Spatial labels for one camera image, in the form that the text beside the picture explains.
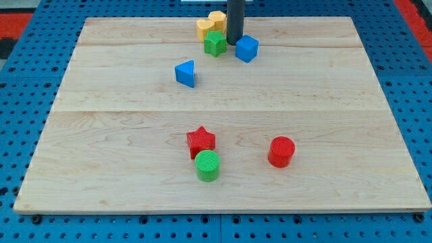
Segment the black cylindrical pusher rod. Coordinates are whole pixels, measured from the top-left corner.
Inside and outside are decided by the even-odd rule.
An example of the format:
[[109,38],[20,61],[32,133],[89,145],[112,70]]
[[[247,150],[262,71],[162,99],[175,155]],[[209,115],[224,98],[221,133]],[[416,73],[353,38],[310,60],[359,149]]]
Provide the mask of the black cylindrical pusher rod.
[[229,45],[235,45],[243,37],[245,0],[227,0],[226,38]]

